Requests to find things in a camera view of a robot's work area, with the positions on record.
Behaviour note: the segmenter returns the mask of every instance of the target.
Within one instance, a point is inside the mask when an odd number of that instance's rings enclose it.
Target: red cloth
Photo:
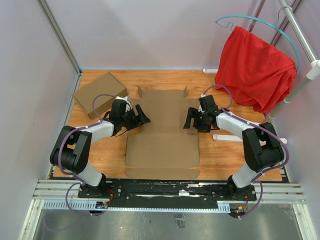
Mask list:
[[[268,114],[290,93],[296,73],[292,59],[236,26],[223,47],[215,83],[226,86],[238,104]]]

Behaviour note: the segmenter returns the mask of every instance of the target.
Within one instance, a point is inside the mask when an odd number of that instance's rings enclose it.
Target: cardboard box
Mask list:
[[[139,128],[138,134],[127,138],[126,174],[134,179],[191,180],[200,171],[197,130],[183,129],[189,107],[198,108],[198,99],[185,98],[184,90],[142,90],[140,104],[151,120]]]
[[[110,72],[97,78],[88,85],[80,88],[72,94],[74,100],[88,114],[90,119],[97,118],[92,109],[94,98],[100,94],[111,94],[114,96],[125,97],[128,95],[127,88],[119,82]],[[95,109],[101,115],[112,106],[114,99],[110,96],[101,96],[95,101]]]

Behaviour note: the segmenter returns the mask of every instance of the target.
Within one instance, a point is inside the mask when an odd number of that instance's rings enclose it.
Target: cardboard flap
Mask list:
[[[193,180],[200,170],[188,168],[127,168],[125,173],[133,179]]]

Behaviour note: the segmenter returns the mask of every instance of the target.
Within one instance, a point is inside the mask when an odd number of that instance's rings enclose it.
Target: teal hanger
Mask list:
[[[300,67],[301,67],[301,58],[300,58],[300,54],[298,52],[298,49],[297,49],[296,45],[294,44],[294,42],[291,40],[291,38],[285,32],[283,32],[280,28],[276,27],[274,24],[272,24],[270,22],[267,22],[267,21],[265,21],[265,20],[263,20],[261,18],[254,17],[254,16],[249,16],[249,15],[242,15],[242,14],[225,15],[225,16],[222,16],[219,19],[217,19],[215,21],[215,23],[220,25],[220,26],[222,26],[222,27],[224,27],[224,28],[228,28],[231,25],[230,30],[233,31],[234,30],[234,23],[233,22],[230,21],[227,25],[222,25],[221,23],[219,23],[219,21],[221,19],[226,19],[226,18],[245,18],[245,19],[256,20],[258,22],[261,22],[263,24],[268,25],[269,27],[271,27],[271,28],[277,30],[279,33],[281,33],[289,41],[289,43],[293,47],[293,50],[294,50],[295,55],[296,55],[296,58],[298,60],[298,67],[296,69],[296,73],[299,73]]]

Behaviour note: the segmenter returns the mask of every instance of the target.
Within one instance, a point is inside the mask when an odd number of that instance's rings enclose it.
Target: wooden floor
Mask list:
[[[188,89],[188,98],[199,98],[201,93],[210,85],[215,83],[214,75],[205,75],[202,71],[193,70],[86,70],[79,88],[87,85],[101,75],[110,72],[128,89],[132,98],[139,98],[137,87],[146,90],[183,90]],[[210,90],[208,94],[214,96],[219,107],[229,104],[229,96],[217,90]],[[264,117],[261,113],[254,112],[252,107],[240,106],[236,103],[230,108],[238,116],[250,121],[260,123]],[[91,120],[75,103],[72,109],[69,125],[78,127],[96,122]],[[215,134],[230,134],[224,130],[212,131],[211,133],[199,133],[200,170],[198,179],[204,180],[226,180],[230,175],[240,169],[244,161],[242,143],[218,142],[213,140]],[[119,137],[102,139],[91,145],[89,162],[98,171],[109,178],[127,178],[125,169],[126,157],[126,134]],[[58,168],[54,176],[62,176]],[[280,181],[279,169],[266,173],[261,180]]]

